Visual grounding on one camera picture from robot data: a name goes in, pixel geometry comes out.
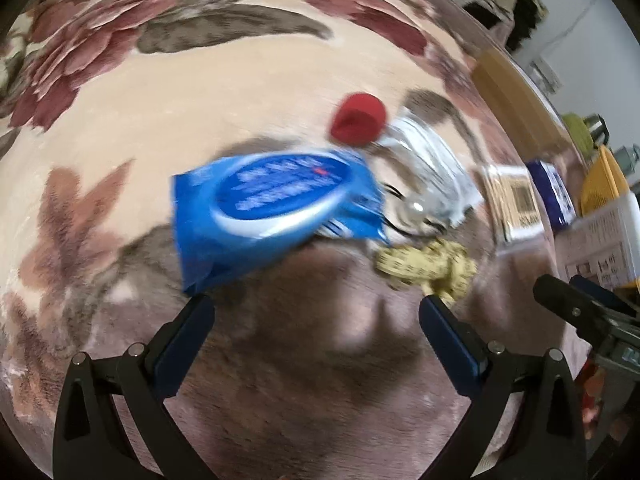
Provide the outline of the grey green thermos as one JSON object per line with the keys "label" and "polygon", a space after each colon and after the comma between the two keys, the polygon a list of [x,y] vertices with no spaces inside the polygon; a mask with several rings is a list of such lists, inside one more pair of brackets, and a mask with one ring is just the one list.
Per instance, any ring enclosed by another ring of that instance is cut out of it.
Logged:
{"label": "grey green thermos", "polygon": [[623,175],[628,177],[634,173],[640,160],[640,146],[638,144],[634,144],[631,148],[622,146],[615,151],[614,157]]}

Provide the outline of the orange plastic basket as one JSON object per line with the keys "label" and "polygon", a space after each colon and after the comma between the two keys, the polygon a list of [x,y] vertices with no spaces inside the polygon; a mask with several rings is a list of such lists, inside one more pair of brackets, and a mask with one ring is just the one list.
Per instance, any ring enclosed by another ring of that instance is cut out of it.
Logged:
{"label": "orange plastic basket", "polygon": [[586,216],[629,191],[627,179],[613,153],[600,145],[580,192],[580,213]]}

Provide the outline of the cotton swab pack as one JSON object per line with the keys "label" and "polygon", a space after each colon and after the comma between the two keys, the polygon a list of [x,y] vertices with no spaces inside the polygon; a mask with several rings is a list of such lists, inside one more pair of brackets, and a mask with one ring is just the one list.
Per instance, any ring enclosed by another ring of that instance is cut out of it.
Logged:
{"label": "cotton swab pack", "polygon": [[498,246],[525,242],[544,232],[535,187],[524,166],[489,165],[482,176]]}

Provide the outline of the steel electric kettle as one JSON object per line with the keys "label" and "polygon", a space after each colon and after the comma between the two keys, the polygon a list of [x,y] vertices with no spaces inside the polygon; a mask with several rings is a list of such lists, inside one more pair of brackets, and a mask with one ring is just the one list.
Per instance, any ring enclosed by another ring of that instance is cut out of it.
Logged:
{"label": "steel electric kettle", "polygon": [[592,114],[582,118],[584,121],[594,146],[608,145],[610,142],[610,132],[604,118],[599,114]]}

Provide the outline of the blue wet wipes pack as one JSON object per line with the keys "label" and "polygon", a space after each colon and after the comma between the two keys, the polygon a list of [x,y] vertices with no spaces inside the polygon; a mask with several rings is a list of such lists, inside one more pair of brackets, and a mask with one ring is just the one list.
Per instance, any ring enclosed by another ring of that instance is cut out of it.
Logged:
{"label": "blue wet wipes pack", "polygon": [[386,242],[384,198],[353,150],[223,157],[172,179],[183,291],[269,266],[315,235]]}

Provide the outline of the yellow measuring tape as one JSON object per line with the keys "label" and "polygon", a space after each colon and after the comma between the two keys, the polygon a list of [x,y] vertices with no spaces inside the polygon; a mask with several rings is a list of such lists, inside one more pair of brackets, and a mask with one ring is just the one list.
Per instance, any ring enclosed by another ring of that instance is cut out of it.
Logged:
{"label": "yellow measuring tape", "polygon": [[395,282],[419,286],[424,296],[435,295],[451,307],[469,292],[477,263],[463,245],[436,238],[422,247],[380,249],[375,269]]}

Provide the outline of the green mesh food cover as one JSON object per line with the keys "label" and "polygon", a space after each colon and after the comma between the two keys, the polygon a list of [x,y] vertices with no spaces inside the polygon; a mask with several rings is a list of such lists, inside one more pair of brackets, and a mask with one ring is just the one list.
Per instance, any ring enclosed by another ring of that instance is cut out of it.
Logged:
{"label": "green mesh food cover", "polygon": [[594,143],[585,122],[574,113],[564,114],[562,121],[578,152],[584,157],[589,157],[594,151]]}

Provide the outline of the dark blue tissue pack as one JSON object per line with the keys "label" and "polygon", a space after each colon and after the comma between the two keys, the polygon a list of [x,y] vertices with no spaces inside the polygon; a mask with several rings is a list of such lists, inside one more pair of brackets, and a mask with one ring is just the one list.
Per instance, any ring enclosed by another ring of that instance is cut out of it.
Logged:
{"label": "dark blue tissue pack", "polygon": [[531,160],[526,167],[544,202],[552,230],[558,232],[568,228],[577,214],[558,170],[540,159]]}

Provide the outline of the wall power strip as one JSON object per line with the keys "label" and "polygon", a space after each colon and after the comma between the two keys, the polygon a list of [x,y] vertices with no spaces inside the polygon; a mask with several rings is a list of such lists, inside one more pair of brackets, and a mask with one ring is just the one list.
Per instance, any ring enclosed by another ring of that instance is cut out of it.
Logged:
{"label": "wall power strip", "polygon": [[543,92],[549,94],[555,94],[563,85],[558,74],[541,56],[529,63],[529,77]]}

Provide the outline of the cardboard box with label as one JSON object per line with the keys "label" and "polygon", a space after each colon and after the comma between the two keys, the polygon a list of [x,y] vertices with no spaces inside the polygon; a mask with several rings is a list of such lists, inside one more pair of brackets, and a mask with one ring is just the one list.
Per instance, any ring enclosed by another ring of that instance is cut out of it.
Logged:
{"label": "cardboard box with label", "polygon": [[560,115],[509,55],[485,50],[471,78],[524,162],[573,146]]}

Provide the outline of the clear white sachet packet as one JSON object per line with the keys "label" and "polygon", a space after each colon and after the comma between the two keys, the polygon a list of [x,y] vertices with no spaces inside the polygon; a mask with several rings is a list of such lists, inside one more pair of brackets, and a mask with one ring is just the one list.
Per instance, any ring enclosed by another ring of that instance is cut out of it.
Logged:
{"label": "clear white sachet packet", "polygon": [[471,175],[449,145],[424,119],[406,108],[386,127],[378,145],[408,171],[410,192],[400,218],[409,226],[455,228],[484,203]]}

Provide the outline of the floral plush blanket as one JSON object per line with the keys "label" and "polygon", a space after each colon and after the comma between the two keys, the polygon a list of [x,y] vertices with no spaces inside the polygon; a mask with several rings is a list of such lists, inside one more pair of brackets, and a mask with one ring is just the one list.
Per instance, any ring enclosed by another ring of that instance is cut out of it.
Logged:
{"label": "floral plush blanket", "polygon": [[406,150],[330,135],[363,92],[473,178],[521,157],[474,86],[496,37],[449,0],[32,0],[1,47],[1,423],[40,474],[70,361],[146,344],[198,285],[216,323],[166,405],[224,479],[414,479],[468,408],[424,337],[441,289],[572,372],[536,303],[552,235],[488,197],[429,242]]}

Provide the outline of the white lidded canister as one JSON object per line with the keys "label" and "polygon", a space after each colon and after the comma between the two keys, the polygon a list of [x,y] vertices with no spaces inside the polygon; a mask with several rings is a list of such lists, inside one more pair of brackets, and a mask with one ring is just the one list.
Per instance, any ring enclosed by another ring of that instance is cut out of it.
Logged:
{"label": "white lidded canister", "polygon": [[628,192],[555,235],[561,280],[573,276],[614,290],[639,285],[639,204]]}

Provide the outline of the red makeup sponge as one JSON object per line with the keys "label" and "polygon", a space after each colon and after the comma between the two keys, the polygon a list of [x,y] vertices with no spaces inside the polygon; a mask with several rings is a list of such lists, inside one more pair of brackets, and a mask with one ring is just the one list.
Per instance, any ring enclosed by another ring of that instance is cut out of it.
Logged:
{"label": "red makeup sponge", "polygon": [[387,122],[386,107],[369,93],[346,96],[334,114],[329,134],[335,142],[362,148],[378,140]]}

